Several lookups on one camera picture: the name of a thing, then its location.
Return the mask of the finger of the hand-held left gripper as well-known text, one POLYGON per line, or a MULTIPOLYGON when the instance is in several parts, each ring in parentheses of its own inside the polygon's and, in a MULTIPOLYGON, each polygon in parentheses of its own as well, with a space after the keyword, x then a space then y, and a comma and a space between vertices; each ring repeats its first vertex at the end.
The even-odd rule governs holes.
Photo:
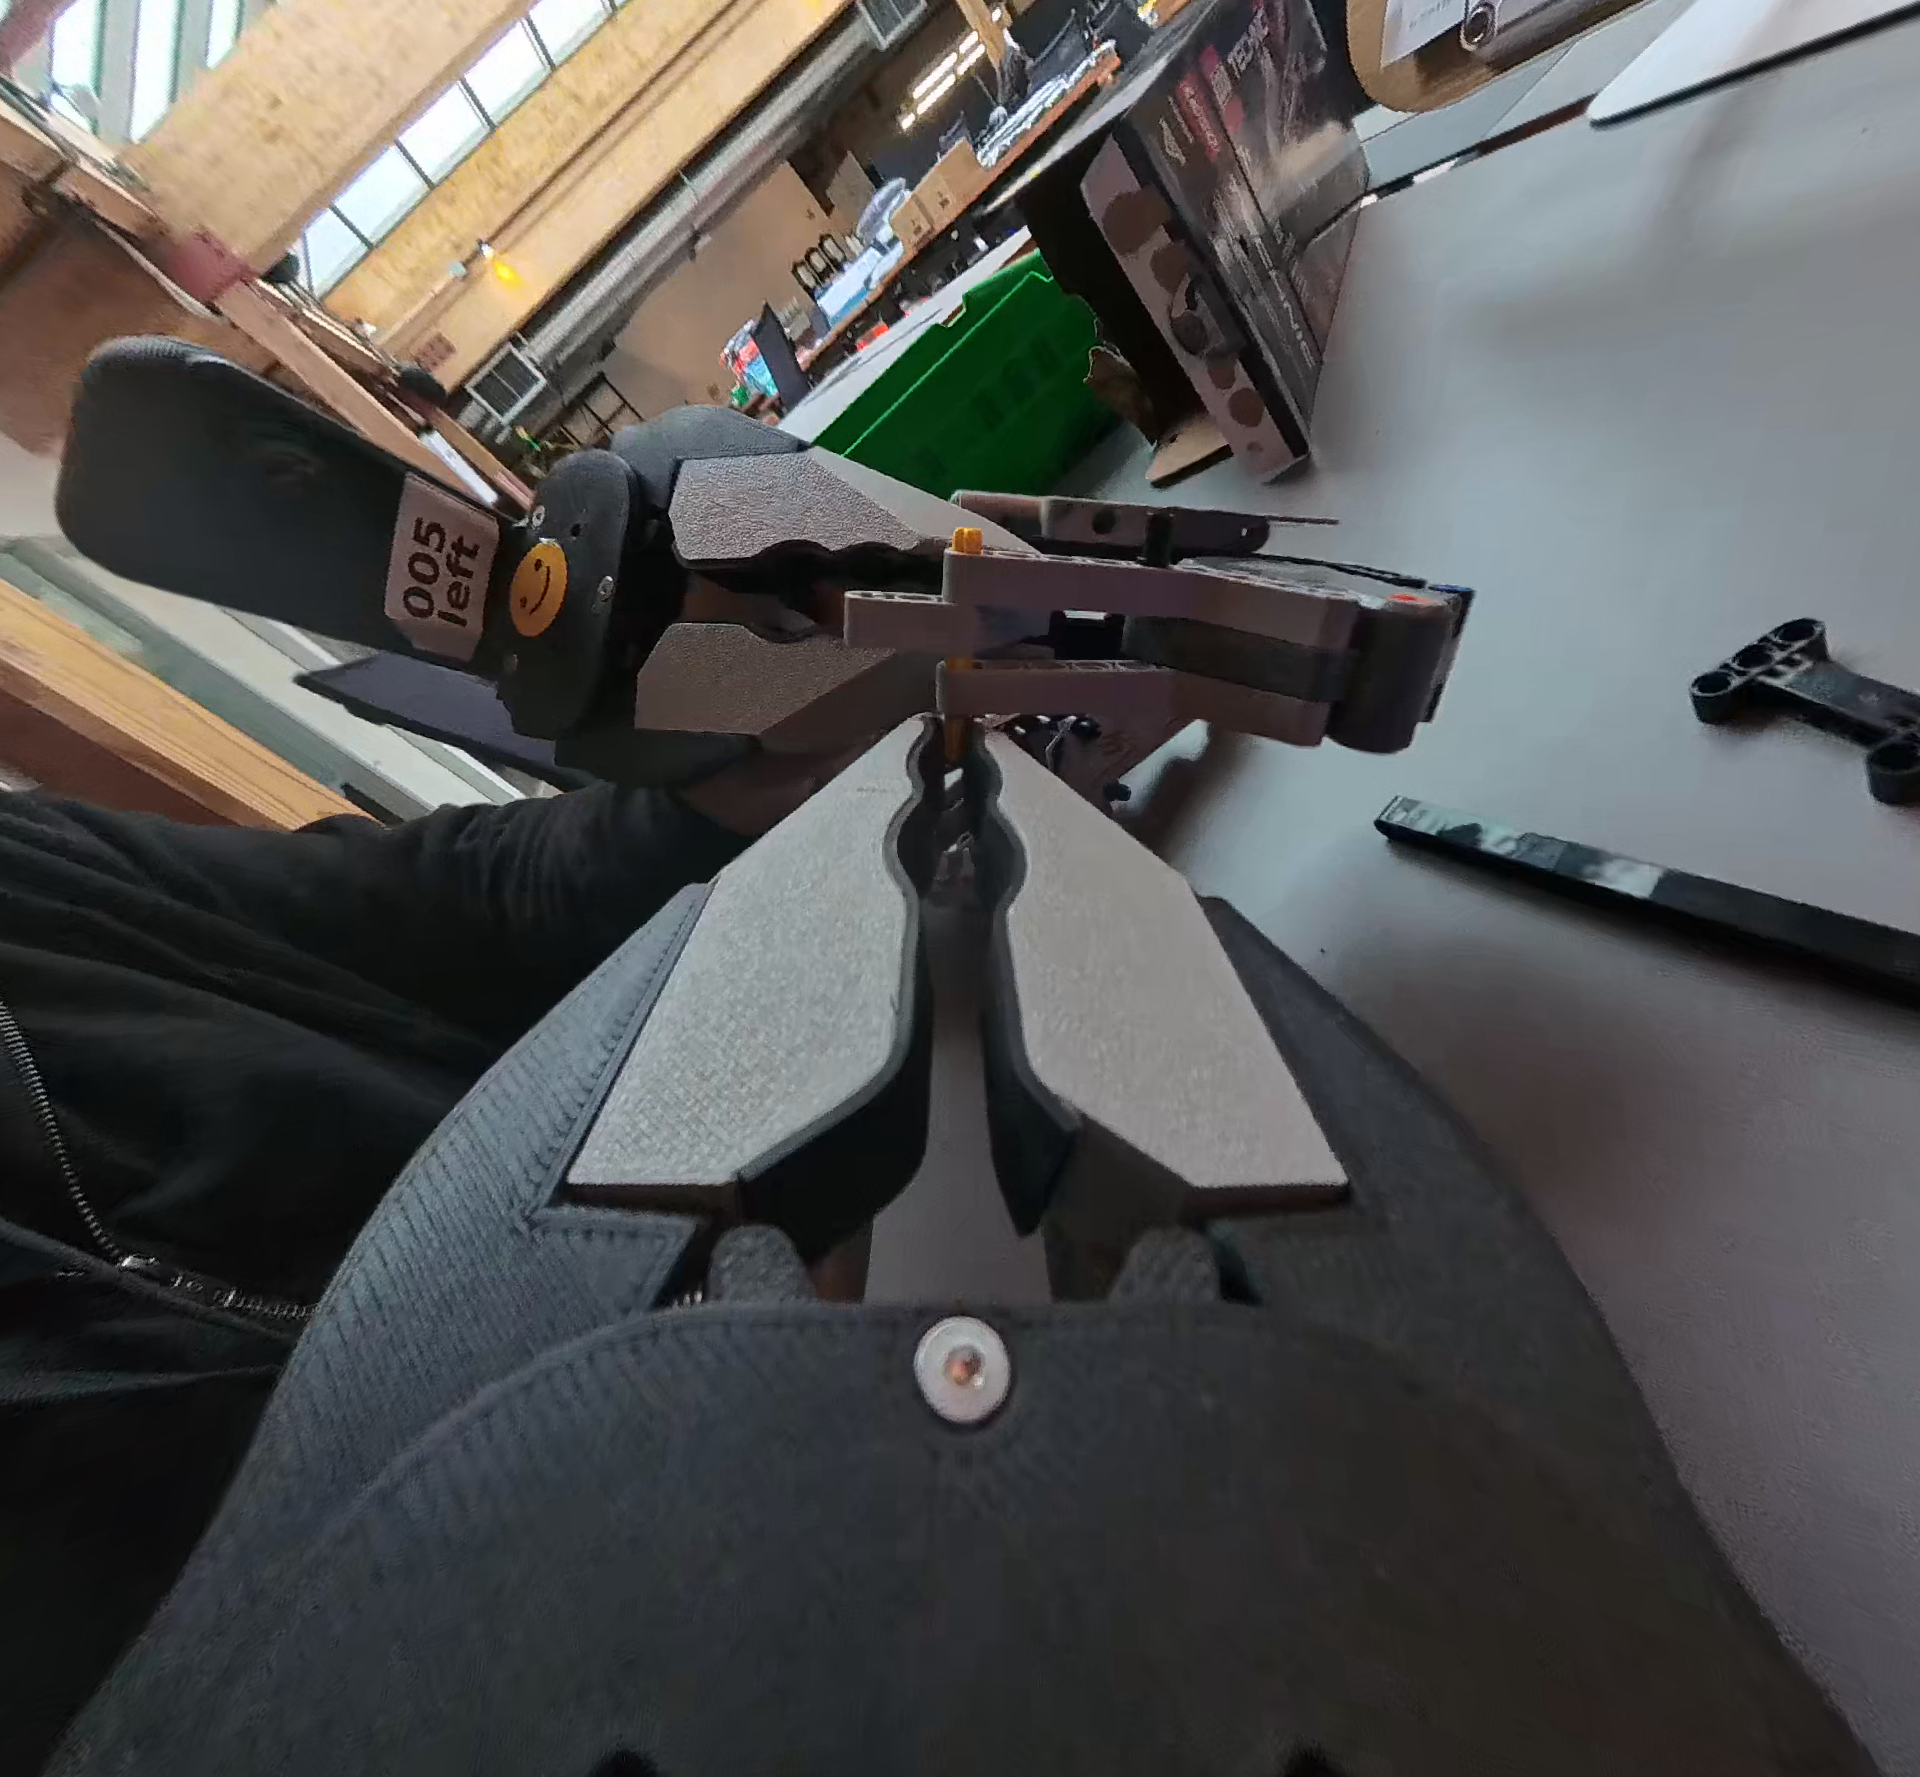
POLYGON ((633 680, 638 758, 861 754, 936 708, 956 631, 915 643, 764 638, 741 622, 671 626, 633 680))
POLYGON ((990 517, 809 446, 684 462, 668 523, 674 553, 691 570, 744 570, 784 558, 939 561, 958 530, 978 533, 987 555, 1035 558, 990 517))

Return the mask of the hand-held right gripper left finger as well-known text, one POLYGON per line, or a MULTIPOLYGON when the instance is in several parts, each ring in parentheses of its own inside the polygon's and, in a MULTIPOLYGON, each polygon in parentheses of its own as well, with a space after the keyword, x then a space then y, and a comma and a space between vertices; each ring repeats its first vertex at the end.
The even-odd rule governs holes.
POLYGON ((860 1235, 925 1148, 933 720, 908 720, 707 886, 565 1174, 590 1206, 860 1235))

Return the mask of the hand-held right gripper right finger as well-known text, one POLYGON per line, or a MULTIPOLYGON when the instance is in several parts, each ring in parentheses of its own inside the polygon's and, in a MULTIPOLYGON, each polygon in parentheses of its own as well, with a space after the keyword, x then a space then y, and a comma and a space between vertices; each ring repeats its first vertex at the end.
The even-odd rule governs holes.
POLYGON ((1005 735, 971 754, 993 1171, 1021 1235, 1137 1238, 1348 1192, 1188 879, 1005 735))

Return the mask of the grey lego liftarm assembly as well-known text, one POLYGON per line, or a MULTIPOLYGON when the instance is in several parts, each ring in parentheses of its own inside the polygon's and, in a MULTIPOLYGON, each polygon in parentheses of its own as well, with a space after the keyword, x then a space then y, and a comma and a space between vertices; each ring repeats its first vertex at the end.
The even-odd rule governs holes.
POLYGON ((1040 536, 1035 558, 958 530, 930 592, 850 590, 843 640, 915 643, 956 631, 934 673, 951 732, 993 729, 1092 804, 1189 727, 1296 748, 1327 743, 1375 566, 1267 558, 1269 517, 1147 510, 1117 544, 1040 536))

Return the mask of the long black lego tile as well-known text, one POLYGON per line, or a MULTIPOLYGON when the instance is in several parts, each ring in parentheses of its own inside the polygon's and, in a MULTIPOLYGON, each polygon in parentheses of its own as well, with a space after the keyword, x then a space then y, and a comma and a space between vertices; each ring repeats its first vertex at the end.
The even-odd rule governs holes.
POLYGON ((1388 844, 1461 871, 1918 1006, 1918 937, 1911 930, 1413 798, 1390 800, 1374 828, 1388 844))

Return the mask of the person's left forearm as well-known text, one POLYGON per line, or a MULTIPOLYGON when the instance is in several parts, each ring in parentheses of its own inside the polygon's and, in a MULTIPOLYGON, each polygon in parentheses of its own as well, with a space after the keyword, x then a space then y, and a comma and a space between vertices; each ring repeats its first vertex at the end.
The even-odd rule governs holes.
POLYGON ((4 795, 4 1004, 110 1021, 183 998, 504 1047, 744 840, 665 789, 576 789, 295 832, 4 795))

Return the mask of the black lego H connector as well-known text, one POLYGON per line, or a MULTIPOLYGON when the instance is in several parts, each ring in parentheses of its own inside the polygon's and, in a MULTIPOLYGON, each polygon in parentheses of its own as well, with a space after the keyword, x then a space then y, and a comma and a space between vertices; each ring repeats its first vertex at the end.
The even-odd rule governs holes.
POLYGON ((1918 698, 1837 662, 1826 626, 1799 616, 1752 638, 1694 677, 1688 708, 1703 727, 1785 715, 1860 748, 1878 804, 1918 802, 1918 698))

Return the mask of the black monitor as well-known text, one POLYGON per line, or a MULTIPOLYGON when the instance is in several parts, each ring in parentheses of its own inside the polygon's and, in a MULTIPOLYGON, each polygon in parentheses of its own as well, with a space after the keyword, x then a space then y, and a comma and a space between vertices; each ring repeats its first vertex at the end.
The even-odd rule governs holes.
POLYGON ((809 398, 812 381, 772 303, 761 303, 748 337, 759 359, 757 371, 764 377, 765 393, 789 417, 809 398))

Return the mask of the black office chair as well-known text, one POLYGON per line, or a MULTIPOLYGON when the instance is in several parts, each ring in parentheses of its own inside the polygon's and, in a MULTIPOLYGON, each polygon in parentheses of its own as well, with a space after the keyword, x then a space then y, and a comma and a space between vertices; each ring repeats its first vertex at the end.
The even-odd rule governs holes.
POLYGON ((295 684, 368 724, 439 743, 501 776, 517 774, 556 789, 595 780, 565 768, 550 740, 517 735, 492 687, 461 670, 376 651, 302 670, 295 684))

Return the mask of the closed cardboard box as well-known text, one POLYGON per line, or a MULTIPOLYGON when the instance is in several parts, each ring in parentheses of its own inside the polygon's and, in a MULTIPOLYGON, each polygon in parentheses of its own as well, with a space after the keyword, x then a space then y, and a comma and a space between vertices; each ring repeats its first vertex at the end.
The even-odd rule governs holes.
POLYGON ((991 171, 982 167, 975 146, 961 138, 905 196, 889 227, 908 253, 924 250, 934 237, 954 227, 987 190, 991 171))

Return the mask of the wooden partition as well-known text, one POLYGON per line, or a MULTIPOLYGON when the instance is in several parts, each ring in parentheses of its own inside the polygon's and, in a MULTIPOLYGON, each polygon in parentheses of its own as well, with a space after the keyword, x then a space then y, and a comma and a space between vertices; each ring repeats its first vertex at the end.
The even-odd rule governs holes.
POLYGON ((364 816, 15 588, 3 595, 3 766, 58 797, 206 828, 364 816))

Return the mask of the open cardboard box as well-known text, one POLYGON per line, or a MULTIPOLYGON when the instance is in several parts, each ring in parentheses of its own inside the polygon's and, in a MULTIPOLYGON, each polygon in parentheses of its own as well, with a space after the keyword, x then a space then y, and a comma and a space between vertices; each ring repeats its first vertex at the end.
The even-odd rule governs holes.
POLYGON ((1261 484, 1308 465, 1355 117, 1344 0, 1194 0, 1008 193, 1144 436, 1211 421, 1261 484))

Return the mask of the white stand base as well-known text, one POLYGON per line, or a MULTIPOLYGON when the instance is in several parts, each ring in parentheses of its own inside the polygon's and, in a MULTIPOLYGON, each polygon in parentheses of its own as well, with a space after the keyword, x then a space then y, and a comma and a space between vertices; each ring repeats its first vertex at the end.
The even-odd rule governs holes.
POLYGON ((1905 21, 1918 0, 1694 0, 1587 106, 1596 129, 1905 21))

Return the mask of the metal air duct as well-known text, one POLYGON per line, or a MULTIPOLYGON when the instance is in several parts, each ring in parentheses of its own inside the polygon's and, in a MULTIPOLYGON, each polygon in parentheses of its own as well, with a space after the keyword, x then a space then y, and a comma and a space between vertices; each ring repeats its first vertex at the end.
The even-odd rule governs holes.
POLYGON ((520 351, 553 380, 618 331, 638 302, 691 257, 773 165, 827 117, 828 103, 794 106, 794 85, 748 112, 691 167, 678 171, 611 241, 515 335, 520 351))

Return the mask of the wooden post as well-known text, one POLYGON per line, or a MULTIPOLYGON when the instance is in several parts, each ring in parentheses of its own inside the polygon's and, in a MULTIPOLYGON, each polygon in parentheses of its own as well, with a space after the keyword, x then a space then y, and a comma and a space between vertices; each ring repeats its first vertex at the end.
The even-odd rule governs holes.
POLYGON ((512 519, 530 517, 530 488, 448 411, 409 393, 382 351, 322 309, 258 277, 226 280, 209 306, 372 446, 512 519))

